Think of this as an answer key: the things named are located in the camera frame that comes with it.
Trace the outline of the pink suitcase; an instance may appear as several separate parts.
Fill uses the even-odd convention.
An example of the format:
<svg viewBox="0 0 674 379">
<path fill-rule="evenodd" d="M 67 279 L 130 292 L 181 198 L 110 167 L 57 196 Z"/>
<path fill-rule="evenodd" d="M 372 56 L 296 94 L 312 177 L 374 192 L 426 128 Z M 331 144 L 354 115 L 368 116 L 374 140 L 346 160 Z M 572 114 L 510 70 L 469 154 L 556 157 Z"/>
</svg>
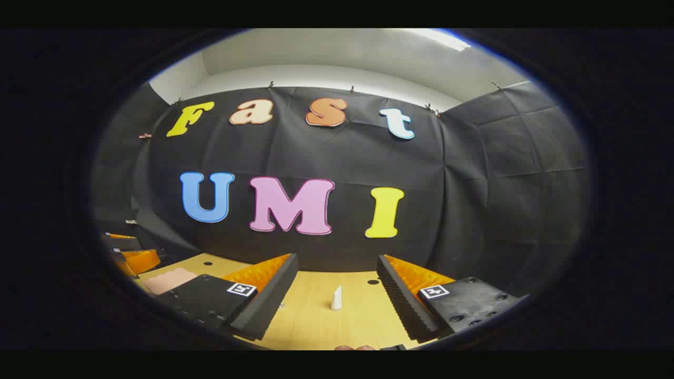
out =
<svg viewBox="0 0 674 379">
<path fill-rule="evenodd" d="M 197 274 L 183 268 L 176 268 L 152 278 L 142 279 L 141 284 L 150 294 L 158 296 L 195 278 Z"/>
</svg>

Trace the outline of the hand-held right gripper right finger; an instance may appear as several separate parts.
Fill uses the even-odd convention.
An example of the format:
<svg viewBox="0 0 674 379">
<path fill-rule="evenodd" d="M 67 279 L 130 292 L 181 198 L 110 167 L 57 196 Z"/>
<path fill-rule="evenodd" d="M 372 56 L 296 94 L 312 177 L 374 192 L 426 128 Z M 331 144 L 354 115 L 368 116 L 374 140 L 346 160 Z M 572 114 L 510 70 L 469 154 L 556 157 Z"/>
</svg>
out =
<svg viewBox="0 0 674 379">
<path fill-rule="evenodd" d="M 477 277 L 452 279 L 381 255 L 377 273 L 410 339 L 441 339 L 490 321 L 527 299 Z"/>
</svg>

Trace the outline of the ceiling light panel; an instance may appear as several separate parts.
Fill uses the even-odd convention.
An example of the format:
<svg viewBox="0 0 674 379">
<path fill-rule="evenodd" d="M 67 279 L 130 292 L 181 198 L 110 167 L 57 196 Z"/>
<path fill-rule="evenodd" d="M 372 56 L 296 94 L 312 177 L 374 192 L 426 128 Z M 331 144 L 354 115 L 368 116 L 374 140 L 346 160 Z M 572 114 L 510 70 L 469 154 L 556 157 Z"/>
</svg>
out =
<svg viewBox="0 0 674 379">
<path fill-rule="evenodd" d="M 428 38 L 443 46 L 446 46 L 455 51 L 463 51 L 471 46 L 469 43 L 453 36 L 451 33 L 439 31 L 438 29 L 430 28 L 403 28 L 406 32 Z"/>
</svg>

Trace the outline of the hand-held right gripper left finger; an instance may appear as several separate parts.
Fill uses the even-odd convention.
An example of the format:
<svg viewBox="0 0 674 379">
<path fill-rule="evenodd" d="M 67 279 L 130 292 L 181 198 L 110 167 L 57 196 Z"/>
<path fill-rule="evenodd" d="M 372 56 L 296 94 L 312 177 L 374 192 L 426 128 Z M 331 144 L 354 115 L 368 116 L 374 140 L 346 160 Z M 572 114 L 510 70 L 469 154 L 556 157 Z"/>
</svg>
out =
<svg viewBox="0 0 674 379">
<path fill-rule="evenodd" d="M 200 274 L 156 299 L 221 334 L 262 339 L 298 271 L 295 254 L 263 261 L 223 278 Z"/>
</svg>

